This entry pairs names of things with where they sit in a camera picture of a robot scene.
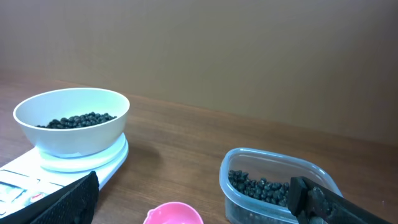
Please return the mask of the pink scoop with blue handle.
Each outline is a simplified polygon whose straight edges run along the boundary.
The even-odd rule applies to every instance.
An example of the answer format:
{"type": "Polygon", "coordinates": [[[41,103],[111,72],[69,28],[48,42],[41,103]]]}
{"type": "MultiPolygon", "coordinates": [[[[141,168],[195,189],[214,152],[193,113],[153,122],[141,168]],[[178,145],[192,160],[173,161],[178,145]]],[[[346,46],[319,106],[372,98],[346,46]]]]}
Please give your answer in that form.
{"type": "Polygon", "coordinates": [[[167,202],[149,210],[143,224],[203,224],[203,220],[190,205],[167,202]]]}

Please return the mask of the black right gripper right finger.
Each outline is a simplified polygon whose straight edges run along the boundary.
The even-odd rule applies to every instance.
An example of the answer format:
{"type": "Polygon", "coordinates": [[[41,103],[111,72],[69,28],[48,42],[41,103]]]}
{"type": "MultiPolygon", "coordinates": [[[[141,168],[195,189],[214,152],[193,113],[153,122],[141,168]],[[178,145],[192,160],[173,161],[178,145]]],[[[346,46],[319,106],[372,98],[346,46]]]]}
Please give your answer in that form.
{"type": "Polygon", "coordinates": [[[388,224],[306,177],[290,179],[287,208],[300,224],[388,224]]]}

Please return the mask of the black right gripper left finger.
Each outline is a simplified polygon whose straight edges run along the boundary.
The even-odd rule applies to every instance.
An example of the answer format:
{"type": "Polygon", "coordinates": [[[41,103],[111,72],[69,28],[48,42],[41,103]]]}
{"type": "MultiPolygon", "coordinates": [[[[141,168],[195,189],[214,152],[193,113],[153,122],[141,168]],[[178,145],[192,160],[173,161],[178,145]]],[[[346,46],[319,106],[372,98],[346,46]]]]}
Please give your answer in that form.
{"type": "Polygon", "coordinates": [[[90,224],[99,198],[95,171],[4,218],[1,224],[90,224]]]}

